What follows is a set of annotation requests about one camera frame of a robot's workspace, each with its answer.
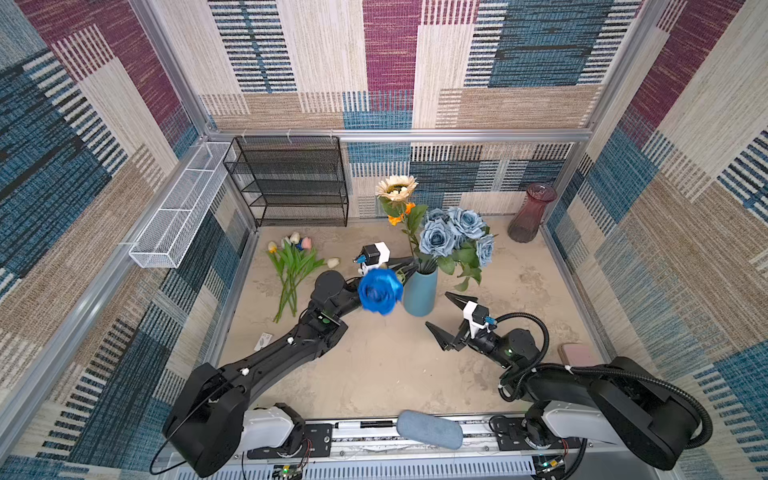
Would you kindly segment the orange marigold flower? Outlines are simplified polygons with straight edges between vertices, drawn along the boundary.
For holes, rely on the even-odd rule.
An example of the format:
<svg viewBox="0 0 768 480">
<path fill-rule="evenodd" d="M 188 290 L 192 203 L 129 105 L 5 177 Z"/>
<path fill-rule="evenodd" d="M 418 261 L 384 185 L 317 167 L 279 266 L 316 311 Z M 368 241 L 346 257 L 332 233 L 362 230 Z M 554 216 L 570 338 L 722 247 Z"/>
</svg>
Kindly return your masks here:
<svg viewBox="0 0 768 480">
<path fill-rule="evenodd" d="M 405 204 L 391 204 L 390 207 L 392 208 L 393 212 L 397 213 L 397 216 L 389 215 L 388 221 L 392 226 L 397 226 L 400 223 L 403 223 L 407 220 L 407 217 L 411 214 L 411 212 L 415 209 L 416 204 L 409 202 Z"/>
</svg>

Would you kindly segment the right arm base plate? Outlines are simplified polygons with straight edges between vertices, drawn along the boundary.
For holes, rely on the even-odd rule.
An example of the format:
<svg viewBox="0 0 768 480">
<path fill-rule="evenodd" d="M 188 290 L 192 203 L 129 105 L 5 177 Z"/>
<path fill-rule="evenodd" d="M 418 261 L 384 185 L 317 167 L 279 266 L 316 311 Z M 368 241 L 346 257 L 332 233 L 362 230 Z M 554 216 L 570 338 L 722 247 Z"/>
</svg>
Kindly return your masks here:
<svg viewBox="0 0 768 480">
<path fill-rule="evenodd" d="M 580 439 L 557 437 L 541 421 L 525 417 L 494 415 L 488 426 L 501 451 L 571 450 L 581 445 Z"/>
</svg>

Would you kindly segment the dark blue rose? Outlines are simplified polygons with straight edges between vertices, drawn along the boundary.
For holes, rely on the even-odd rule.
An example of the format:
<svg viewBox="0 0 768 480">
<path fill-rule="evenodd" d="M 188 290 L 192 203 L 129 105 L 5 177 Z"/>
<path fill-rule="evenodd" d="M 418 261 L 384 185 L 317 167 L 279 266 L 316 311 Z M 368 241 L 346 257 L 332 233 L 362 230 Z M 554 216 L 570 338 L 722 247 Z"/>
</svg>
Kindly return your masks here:
<svg viewBox="0 0 768 480">
<path fill-rule="evenodd" d="M 405 286 L 416 273 L 414 268 L 377 268 L 362 277 L 357 294 L 363 310 L 387 316 L 405 296 Z"/>
</svg>

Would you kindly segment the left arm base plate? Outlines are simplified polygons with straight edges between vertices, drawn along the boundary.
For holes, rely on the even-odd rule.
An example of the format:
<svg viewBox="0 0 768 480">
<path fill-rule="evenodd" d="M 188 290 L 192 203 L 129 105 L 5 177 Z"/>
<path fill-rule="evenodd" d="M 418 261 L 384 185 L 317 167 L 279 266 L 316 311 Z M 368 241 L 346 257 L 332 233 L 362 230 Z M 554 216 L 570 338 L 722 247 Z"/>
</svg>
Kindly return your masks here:
<svg viewBox="0 0 768 480">
<path fill-rule="evenodd" d="M 266 459 L 302 459 L 306 452 L 310 458 L 325 458 L 330 456 L 333 440 L 332 423 L 310 423 L 296 427 L 286 442 L 277 448 L 259 448 L 246 453 L 248 460 Z"/>
</svg>

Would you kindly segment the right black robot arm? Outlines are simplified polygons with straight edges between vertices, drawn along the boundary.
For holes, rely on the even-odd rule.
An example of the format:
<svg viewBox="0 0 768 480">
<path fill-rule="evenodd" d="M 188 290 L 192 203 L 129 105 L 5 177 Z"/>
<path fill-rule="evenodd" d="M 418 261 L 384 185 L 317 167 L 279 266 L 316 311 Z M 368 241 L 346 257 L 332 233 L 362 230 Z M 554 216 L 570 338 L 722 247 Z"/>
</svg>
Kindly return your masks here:
<svg viewBox="0 0 768 480">
<path fill-rule="evenodd" d="M 545 323 L 535 315 L 512 312 L 497 317 L 477 298 L 447 293 L 462 312 L 455 333 L 426 326 L 444 351 L 470 348 L 502 367 L 500 397 L 530 407 L 519 420 L 497 416 L 489 426 L 529 448 L 568 448 L 572 439 L 625 447 L 659 470 L 671 470 L 685 450 L 704 446 L 714 426 L 706 408 L 691 394 L 661 380 L 622 356 L 608 364 L 574 366 L 548 363 Z"/>
</svg>

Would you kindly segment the light blue rose bunch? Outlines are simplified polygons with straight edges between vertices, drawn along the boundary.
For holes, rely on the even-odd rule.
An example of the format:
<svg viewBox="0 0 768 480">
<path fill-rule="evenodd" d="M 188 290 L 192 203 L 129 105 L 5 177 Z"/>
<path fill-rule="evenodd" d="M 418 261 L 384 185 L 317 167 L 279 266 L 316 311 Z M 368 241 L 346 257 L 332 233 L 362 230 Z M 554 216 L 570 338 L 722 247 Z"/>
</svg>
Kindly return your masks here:
<svg viewBox="0 0 768 480">
<path fill-rule="evenodd" d="M 460 207 L 428 209 L 417 238 L 419 273 L 441 271 L 455 276 L 455 289 L 465 292 L 471 282 L 482 282 L 483 269 L 493 259 L 496 236 L 483 217 Z"/>
</svg>

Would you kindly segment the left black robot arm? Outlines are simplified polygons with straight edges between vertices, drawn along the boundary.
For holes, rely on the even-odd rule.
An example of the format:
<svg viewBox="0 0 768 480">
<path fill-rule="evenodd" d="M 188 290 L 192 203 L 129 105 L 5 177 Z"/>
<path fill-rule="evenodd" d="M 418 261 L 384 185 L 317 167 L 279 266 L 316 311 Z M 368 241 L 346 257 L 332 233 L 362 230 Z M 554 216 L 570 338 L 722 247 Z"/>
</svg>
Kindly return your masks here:
<svg viewBox="0 0 768 480">
<path fill-rule="evenodd" d="M 245 451 L 272 448 L 295 453 L 304 442 L 303 420 L 284 403 L 252 403 L 298 367 L 322 357 L 346 333 L 345 315 L 363 308 L 387 315 L 402 300 L 415 271 L 411 257 L 382 265 L 365 261 L 359 277 L 320 274 L 297 324 L 261 350 L 222 367 L 196 367 L 175 400 L 163 436 L 200 477 L 218 472 Z"/>
</svg>

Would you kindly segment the cream sunflower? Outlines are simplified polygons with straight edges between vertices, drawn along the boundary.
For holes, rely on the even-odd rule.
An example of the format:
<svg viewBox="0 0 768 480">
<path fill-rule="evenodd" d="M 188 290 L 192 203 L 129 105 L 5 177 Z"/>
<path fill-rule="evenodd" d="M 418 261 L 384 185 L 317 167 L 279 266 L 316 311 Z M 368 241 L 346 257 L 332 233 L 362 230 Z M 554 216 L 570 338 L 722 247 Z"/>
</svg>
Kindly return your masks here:
<svg viewBox="0 0 768 480">
<path fill-rule="evenodd" d="M 376 199 L 387 216 L 397 213 L 393 212 L 391 204 L 405 204 L 412 202 L 412 196 L 418 186 L 418 182 L 413 176 L 392 175 L 380 180 L 375 189 Z M 401 227 L 402 232 L 408 238 L 411 253 L 420 262 L 425 261 L 425 254 L 420 250 L 420 230 L 422 228 L 424 217 L 427 211 L 425 204 L 416 204 L 415 209 L 407 217 L 407 220 L 397 226 Z"/>
</svg>

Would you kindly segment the teal ceramic vase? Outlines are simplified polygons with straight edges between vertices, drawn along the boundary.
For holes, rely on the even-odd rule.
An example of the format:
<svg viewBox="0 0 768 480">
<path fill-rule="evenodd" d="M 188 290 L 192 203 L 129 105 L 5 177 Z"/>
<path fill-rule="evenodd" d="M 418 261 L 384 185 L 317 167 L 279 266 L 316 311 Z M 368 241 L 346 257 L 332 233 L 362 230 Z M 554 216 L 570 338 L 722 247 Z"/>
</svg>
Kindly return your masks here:
<svg viewBox="0 0 768 480">
<path fill-rule="evenodd" d="M 415 272 L 404 286 L 403 306 L 407 313 L 424 317 L 434 308 L 438 284 L 438 272 Z"/>
</svg>

